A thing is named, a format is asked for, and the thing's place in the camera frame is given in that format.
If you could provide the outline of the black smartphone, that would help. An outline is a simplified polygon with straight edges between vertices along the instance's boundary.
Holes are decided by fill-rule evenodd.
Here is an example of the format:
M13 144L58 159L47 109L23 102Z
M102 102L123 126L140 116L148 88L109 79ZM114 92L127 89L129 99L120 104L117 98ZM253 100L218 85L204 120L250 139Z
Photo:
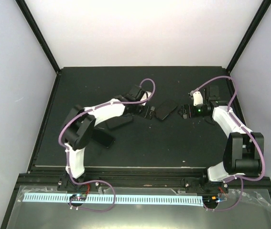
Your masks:
M115 138L101 129L94 129L92 140L105 148L109 148L115 142Z
M156 110L155 117L163 121L166 119L175 109L177 108L177 103L173 100L167 100L163 102Z

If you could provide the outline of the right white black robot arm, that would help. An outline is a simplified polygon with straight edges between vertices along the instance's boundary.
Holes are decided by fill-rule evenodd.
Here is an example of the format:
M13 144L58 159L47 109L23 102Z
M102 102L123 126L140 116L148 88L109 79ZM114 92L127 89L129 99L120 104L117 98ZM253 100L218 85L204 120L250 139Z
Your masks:
M248 174L258 174L256 180L265 175L263 157L264 136L246 127L236 116L229 103L221 100L218 86L208 86L201 93L190 93L192 104L182 105L178 114L183 118L210 117L227 137L222 162L209 167L205 177L200 179L200 188L211 192L217 182L232 181L237 178L249 180Z

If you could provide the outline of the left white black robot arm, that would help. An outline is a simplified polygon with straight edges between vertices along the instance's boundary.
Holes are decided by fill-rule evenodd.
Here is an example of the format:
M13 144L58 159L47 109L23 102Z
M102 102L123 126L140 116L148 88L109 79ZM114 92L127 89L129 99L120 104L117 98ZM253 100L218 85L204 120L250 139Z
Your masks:
M75 107L71 111L69 118L63 124L58 143L65 148L65 170L70 176L68 185L73 190L81 190L85 185L85 179L82 176L85 172L84 154L95 126L126 114L142 114L144 106L154 96L155 90L154 82L152 82L151 92L144 90L140 83L125 95L119 95L92 107Z

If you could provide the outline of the black table mat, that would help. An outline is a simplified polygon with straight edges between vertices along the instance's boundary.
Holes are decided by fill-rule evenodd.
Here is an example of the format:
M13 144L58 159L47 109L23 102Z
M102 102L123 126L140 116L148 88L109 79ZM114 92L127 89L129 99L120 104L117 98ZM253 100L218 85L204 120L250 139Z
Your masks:
M65 168L66 154L58 137L77 104L101 104L141 83L146 90L155 89L149 105L158 107L170 100L183 105L191 102L189 93L208 80L219 87L222 100L229 100L233 89L227 75L219 66L64 67L46 110L31 171ZM134 116L130 124L115 130L109 130L105 123L98 129L113 136L115 142L109 148L89 142L84 157L89 170L209 167L222 161L227 143L221 127L208 118L183 119L177 112L163 121Z

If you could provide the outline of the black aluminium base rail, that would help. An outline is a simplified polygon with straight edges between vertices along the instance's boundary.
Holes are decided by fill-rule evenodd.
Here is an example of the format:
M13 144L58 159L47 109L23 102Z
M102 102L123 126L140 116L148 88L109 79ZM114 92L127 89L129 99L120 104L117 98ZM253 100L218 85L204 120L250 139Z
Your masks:
M231 188L240 188L240 181L234 180L230 184L212 182L208 180L204 168L169 168L169 167L89 167L83 176L77 179L78 184L73 184L69 175L56 170L32 170L20 174L16 188L21 186L51 186L59 191L90 190L96 192L100 187L108 188L172 188L186 193L217 194L220 191L228 192Z

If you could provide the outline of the right black frame post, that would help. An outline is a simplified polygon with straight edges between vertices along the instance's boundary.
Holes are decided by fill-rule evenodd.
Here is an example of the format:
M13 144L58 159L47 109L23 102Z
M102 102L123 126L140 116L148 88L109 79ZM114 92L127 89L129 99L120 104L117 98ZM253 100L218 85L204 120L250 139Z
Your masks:
M253 34L255 33L256 29L258 28L260 22L264 18L266 12L268 11L269 7L271 6L271 0L263 0L256 11L251 23L249 24L245 34L243 35L237 49L235 50L226 71L231 73L236 66L238 60L240 59L241 55L243 54L245 48L247 47L249 41L251 40Z

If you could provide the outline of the black frame post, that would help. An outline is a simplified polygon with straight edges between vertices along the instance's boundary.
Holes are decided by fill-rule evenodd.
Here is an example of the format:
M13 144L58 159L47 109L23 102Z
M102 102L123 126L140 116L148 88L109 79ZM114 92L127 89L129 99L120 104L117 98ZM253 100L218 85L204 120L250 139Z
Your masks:
M46 55L49 63L51 64L52 68L54 69L54 71L56 73L60 72L60 67L54 57L54 55L51 52L51 49L49 48L34 16L32 15L27 3L25 0L15 0L15 2L17 3L19 9L21 10L23 16L25 17L28 25L30 26L33 34L35 35L39 45L41 46L44 54Z
M231 73L236 66L238 60L240 59L241 55L243 54L245 48L247 47L249 41L251 40L253 34L255 33L256 29L258 28L260 22L264 18L266 12L268 11L269 7L271 6L271 0L263 0L256 11L251 23L249 24L245 34L243 35L237 49L235 50L226 71Z

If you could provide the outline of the left black frame post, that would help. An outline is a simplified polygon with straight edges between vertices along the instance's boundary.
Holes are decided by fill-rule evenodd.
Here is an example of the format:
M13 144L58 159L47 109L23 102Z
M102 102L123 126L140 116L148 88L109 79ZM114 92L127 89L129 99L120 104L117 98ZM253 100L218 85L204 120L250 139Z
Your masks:
M25 0L15 0L15 2L17 3L19 9L21 10L23 16L25 17L28 25L30 26L33 34L35 35L39 45L41 46L44 54L46 55L49 63L51 64L52 68L54 69L54 71L56 73L60 72L60 67L54 57L54 55L51 52L51 49L49 48L34 16L32 15L27 3Z

